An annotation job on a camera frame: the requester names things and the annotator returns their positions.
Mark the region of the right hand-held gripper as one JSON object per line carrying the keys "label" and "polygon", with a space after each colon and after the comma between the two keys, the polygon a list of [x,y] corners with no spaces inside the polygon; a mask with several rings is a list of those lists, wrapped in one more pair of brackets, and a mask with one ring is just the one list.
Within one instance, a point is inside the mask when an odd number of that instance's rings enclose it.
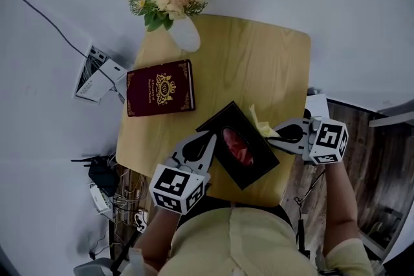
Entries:
{"label": "right hand-held gripper", "polygon": [[291,118],[273,128],[267,143],[288,154],[309,155],[314,165],[341,162],[349,139],[346,124],[330,118]]}

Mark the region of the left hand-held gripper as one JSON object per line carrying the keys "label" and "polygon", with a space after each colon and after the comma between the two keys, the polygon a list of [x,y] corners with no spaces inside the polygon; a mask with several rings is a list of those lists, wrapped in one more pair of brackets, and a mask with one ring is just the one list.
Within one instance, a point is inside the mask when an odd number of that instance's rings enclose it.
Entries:
{"label": "left hand-held gripper", "polygon": [[217,141],[214,133],[195,133],[180,141],[158,164],[149,185],[154,205],[186,215],[206,194]]}

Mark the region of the pale yellow cloth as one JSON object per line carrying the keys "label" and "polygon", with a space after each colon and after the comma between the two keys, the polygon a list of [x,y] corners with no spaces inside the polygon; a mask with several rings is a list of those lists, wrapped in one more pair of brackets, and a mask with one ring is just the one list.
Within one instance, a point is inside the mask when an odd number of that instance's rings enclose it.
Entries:
{"label": "pale yellow cloth", "polygon": [[257,119],[255,105],[249,106],[248,119],[253,126],[257,129],[258,133],[264,138],[280,138],[280,135],[269,125],[268,122],[260,122]]}

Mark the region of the black tissue box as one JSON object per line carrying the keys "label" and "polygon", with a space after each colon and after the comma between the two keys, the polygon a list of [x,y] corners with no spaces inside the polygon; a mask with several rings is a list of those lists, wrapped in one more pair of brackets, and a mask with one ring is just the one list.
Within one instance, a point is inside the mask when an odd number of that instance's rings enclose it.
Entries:
{"label": "black tissue box", "polygon": [[214,156],[240,189],[245,189],[279,164],[264,138],[234,101],[196,131],[216,134]]}

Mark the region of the person's right forearm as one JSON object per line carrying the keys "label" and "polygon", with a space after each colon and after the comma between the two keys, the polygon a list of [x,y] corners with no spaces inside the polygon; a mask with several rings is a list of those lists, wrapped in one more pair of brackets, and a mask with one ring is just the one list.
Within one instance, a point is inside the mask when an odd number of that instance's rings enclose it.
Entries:
{"label": "person's right forearm", "polygon": [[325,166],[326,225],[323,254],[340,243],[359,237],[356,196],[343,162]]}

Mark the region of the person's left forearm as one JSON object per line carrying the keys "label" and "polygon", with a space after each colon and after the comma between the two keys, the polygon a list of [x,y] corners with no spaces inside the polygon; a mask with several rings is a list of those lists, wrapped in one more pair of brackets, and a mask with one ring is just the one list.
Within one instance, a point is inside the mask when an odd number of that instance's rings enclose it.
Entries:
{"label": "person's left forearm", "polygon": [[165,265],[180,214],[158,209],[134,248],[140,249],[144,262],[160,271]]}

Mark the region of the white floor box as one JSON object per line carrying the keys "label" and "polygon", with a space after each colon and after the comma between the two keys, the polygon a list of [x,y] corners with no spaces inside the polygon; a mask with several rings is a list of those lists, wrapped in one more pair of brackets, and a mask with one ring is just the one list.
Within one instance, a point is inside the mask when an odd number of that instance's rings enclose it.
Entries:
{"label": "white floor box", "polygon": [[311,113],[312,118],[316,118],[317,120],[322,118],[330,118],[325,94],[307,96],[305,108]]}

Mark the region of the white wiring box cover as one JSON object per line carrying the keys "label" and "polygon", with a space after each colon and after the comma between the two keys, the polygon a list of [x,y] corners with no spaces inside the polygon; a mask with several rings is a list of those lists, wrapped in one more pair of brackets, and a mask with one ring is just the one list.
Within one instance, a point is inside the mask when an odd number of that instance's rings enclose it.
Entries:
{"label": "white wiring box cover", "polygon": [[108,59],[81,87],[78,95],[90,99],[100,98],[101,101],[107,92],[126,77],[126,74],[125,68]]}

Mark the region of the maroon book with gold print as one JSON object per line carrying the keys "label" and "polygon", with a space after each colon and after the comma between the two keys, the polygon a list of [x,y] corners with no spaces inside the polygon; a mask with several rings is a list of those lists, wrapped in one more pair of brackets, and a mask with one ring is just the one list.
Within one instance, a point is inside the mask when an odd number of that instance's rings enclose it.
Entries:
{"label": "maroon book with gold print", "polygon": [[195,110],[191,61],[154,65],[127,73],[126,107],[129,117]]}

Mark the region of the white power adapter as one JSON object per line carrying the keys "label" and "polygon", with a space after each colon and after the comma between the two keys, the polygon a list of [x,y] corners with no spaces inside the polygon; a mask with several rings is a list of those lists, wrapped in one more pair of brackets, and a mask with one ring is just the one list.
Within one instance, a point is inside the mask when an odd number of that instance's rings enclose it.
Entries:
{"label": "white power adapter", "polygon": [[148,217],[149,213],[145,209],[141,209],[134,215],[134,220],[136,224],[136,228],[139,232],[143,233],[145,232],[147,226],[148,226]]}

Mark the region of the black router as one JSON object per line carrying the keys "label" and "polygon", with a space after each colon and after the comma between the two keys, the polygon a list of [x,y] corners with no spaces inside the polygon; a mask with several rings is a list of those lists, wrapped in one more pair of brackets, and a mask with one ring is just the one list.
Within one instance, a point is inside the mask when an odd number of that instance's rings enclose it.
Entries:
{"label": "black router", "polygon": [[109,156],[92,156],[89,158],[71,160],[71,162],[83,163],[88,167],[88,176],[109,198],[116,194],[120,183],[120,176],[115,168],[109,165]]}

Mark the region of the person's pale yellow top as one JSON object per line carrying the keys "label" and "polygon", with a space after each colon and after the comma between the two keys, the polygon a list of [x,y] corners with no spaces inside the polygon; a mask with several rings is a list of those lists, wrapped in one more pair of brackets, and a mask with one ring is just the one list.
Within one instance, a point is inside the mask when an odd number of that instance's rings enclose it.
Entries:
{"label": "person's pale yellow top", "polygon": [[318,269],[300,253],[282,218],[260,209],[226,207],[178,223],[160,271],[133,248],[121,276],[374,276],[360,239],[340,243],[324,260]]}

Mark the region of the white textured vase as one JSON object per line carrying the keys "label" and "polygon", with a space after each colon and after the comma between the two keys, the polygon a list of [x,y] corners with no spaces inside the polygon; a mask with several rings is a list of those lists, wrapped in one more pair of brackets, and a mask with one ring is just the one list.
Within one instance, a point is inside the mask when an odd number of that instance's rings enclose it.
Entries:
{"label": "white textured vase", "polygon": [[186,52],[196,52],[201,45],[201,38],[193,21],[185,19],[174,20],[169,34],[182,50]]}

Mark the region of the grey office chair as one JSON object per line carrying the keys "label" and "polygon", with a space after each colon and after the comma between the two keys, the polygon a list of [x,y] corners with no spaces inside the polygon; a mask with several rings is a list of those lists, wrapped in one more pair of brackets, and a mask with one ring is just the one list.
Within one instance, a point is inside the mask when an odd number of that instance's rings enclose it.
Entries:
{"label": "grey office chair", "polygon": [[75,276],[113,276],[112,264],[113,260],[102,257],[75,267],[73,272]]}

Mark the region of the open wall wiring box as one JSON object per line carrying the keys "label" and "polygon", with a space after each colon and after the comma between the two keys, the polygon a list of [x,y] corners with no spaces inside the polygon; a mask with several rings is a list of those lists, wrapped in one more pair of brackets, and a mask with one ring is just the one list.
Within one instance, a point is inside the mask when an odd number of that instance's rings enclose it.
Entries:
{"label": "open wall wiring box", "polygon": [[87,57],[84,59],[83,66],[81,67],[80,73],[78,75],[77,83],[75,84],[73,98],[86,101],[88,103],[99,104],[100,98],[86,98],[79,96],[78,92],[81,90],[81,87],[87,82],[87,80],[101,67],[107,60],[109,56],[99,50],[98,48],[90,45]]}

